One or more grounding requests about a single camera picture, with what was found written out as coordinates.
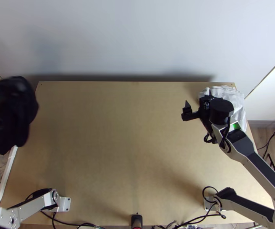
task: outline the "green light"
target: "green light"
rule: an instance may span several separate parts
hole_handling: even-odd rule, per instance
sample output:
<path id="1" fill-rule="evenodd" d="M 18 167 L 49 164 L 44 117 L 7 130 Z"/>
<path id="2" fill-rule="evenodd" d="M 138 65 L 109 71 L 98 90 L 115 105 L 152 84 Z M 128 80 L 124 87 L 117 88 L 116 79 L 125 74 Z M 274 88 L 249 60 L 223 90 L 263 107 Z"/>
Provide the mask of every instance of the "green light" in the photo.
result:
<path id="1" fill-rule="evenodd" d="M 240 130 L 240 129 L 241 129 L 241 128 L 240 128 L 240 125 L 239 125 L 238 123 L 234 123 L 234 124 L 233 124 L 233 128 L 234 128 L 234 130 L 236 130 L 236 129 L 239 129 L 239 130 Z"/>

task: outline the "black cable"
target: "black cable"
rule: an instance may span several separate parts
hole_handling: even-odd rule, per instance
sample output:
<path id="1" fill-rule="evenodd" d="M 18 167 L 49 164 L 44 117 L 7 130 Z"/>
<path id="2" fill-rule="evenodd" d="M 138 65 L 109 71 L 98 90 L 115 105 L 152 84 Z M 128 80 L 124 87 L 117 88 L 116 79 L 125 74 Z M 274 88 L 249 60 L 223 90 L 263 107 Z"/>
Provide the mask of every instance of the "black cable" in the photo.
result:
<path id="1" fill-rule="evenodd" d="M 268 151 L 269 143 L 270 143 L 271 139 L 272 139 L 274 136 L 275 136 L 275 133 L 274 133 L 273 135 L 271 135 L 271 137 L 270 137 L 269 140 L 268 140 L 268 143 L 267 143 L 267 146 L 266 146 L 266 150 L 265 150 L 265 152 L 264 152 L 264 154 L 263 154 L 263 157 L 262 157 L 263 159 L 265 158 L 266 153 L 267 153 L 267 151 Z"/>
<path id="2" fill-rule="evenodd" d="M 196 217 L 196 218 L 191 219 L 190 221 L 187 221 L 187 222 L 185 222 L 185 223 L 183 223 L 183 224 L 177 225 L 177 226 L 174 227 L 174 229 L 178 229 L 178 228 L 183 227 L 183 226 L 185 226 L 185 225 L 198 224 L 198 223 L 204 221 L 207 217 L 210 217 L 210 216 L 221 216 L 223 219 L 226 219 L 226 216 L 223 215 L 223 214 L 221 214 L 220 212 L 219 212 L 218 214 L 209 214 L 209 213 L 210 213 L 210 210 L 211 210 L 216 204 L 217 204 L 217 203 L 213 204 L 213 205 L 210 207 L 210 209 L 207 211 L 207 214 L 206 214 L 206 215 Z"/>
<path id="3" fill-rule="evenodd" d="M 206 189 L 209 189 L 209 188 L 214 189 L 214 190 L 216 191 L 216 193 L 218 192 L 216 188 L 214 188 L 214 187 L 212 187 L 212 186 L 206 186 L 206 187 L 204 187 L 204 189 L 202 190 L 203 199 L 205 199 L 205 200 L 206 200 L 207 202 L 209 202 L 209 203 L 217 203 L 216 201 L 207 200 L 206 197 L 204 196 L 205 190 L 206 190 Z"/>
<path id="4" fill-rule="evenodd" d="M 209 133 L 207 133 L 207 135 L 204 136 L 203 141 L 206 143 L 211 143 L 213 141 L 213 139 L 211 138 L 210 140 L 208 140 L 208 137 L 210 136 Z"/>
<path id="5" fill-rule="evenodd" d="M 47 218 L 53 219 L 53 217 L 49 216 L 48 214 L 40 211 L 42 214 L 44 214 Z M 66 223 L 66 222 L 62 222 L 58 219 L 54 219 L 54 221 L 64 224 L 64 225 L 68 225 L 68 226 L 90 226 L 90 227 L 95 227 L 96 225 L 92 224 L 92 223 L 82 223 L 82 224 L 75 224 L 75 223 Z"/>
<path id="6" fill-rule="evenodd" d="M 266 147 L 266 151 L 265 151 L 265 153 L 263 154 L 263 157 L 262 157 L 263 159 L 265 158 L 266 153 L 267 153 L 267 151 L 268 151 L 269 143 L 270 143 L 271 139 L 272 139 L 274 136 L 275 136 L 275 131 L 274 131 L 274 133 L 271 135 L 271 137 L 269 138 L 269 140 L 268 140 L 268 142 L 266 143 L 266 145 L 264 145 L 263 147 L 260 147 L 260 148 L 257 149 L 257 150 L 260 150 L 260 149 L 263 149 L 263 148 Z"/>
<path id="7" fill-rule="evenodd" d="M 56 212 L 53 213 L 53 219 L 52 219 L 52 224 L 53 224 L 54 229 L 56 229 L 55 224 L 54 224 L 55 216 L 56 216 Z"/>
<path id="8" fill-rule="evenodd" d="M 224 144 L 224 142 L 226 141 L 226 138 L 227 138 L 228 133 L 229 133 L 229 130 L 230 130 L 230 121 L 231 121 L 231 118 L 228 117 L 227 127 L 226 127 L 226 129 L 225 129 L 225 132 L 224 132 L 224 135 L 223 135 L 223 137 L 222 137 L 222 140 L 221 140 L 221 142 L 219 143 L 219 147 L 220 147 L 220 148 L 225 148 L 225 146 L 224 146 L 223 144 Z"/>
<path id="9" fill-rule="evenodd" d="M 25 200 L 28 200 L 32 196 L 32 194 L 30 194 Z M 60 221 L 58 219 L 55 219 L 55 216 L 56 216 L 57 212 L 54 212 L 52 217 L 49 216 L 48 214 L 44 213 L 42 210 L 40 212 L 43 215 L 45 215 L 47 218 L 50 218 L 52 220 L 52 225 L 53 225 L 54 229 L 56 228 L 55 224 L 54 224 L 55 221 L 58 222 L 58 223 L 64 224 L 64 225 L 68 225 L 68 226 L 76 226 L 78 228 L 80 228 L 81 226 L 88 226 L 88 227 L 98 227 L 98 228 L 101 228 L 101 229 L 105 229 L 104 227 L 96 226 L 95 224 L 92 224 L 92 223 L 75 224 L 75 223 L 67 223 L 67 222 Z"/>

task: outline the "white garment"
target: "white garment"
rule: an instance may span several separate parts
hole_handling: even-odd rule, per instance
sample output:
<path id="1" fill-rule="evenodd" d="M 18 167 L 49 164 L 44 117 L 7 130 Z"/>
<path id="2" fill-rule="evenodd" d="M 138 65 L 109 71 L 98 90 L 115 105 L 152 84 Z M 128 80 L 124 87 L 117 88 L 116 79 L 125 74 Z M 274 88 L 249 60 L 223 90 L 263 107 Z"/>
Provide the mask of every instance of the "white garment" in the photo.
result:
<path id="1" fill-rule="evenodd" d="M 211 88 L 207 87 L 202 92 L 199 92 L 199 98 L 205 95 L 212 95 L 217 98 L 223 98 L 230 101 L 234 107 L 234 114 L 232 118 L 236 119 L 243 131 L 247 129 L 246 112 L 244 108 L 245 96 L 243 93 L 237 91 L 235 87 L 229 86 L 213 86 Z"/>

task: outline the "black cloth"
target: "black cloth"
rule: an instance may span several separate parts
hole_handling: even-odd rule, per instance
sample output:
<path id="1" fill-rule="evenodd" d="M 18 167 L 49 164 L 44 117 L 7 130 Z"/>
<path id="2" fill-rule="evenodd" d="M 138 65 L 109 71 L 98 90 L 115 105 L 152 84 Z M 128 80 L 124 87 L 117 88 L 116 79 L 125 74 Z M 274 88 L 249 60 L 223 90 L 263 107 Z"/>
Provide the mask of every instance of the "black cloth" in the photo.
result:
<path id="1" fill-rule="evenodd" d="M 5 155 L 12 146 L 23 146 L 28 138 L 29 124 L 38 112 L 38 103 L 29 82 L 22 76 L 3 80 L 9 94 L 0 104 L 0 154 Z"/>

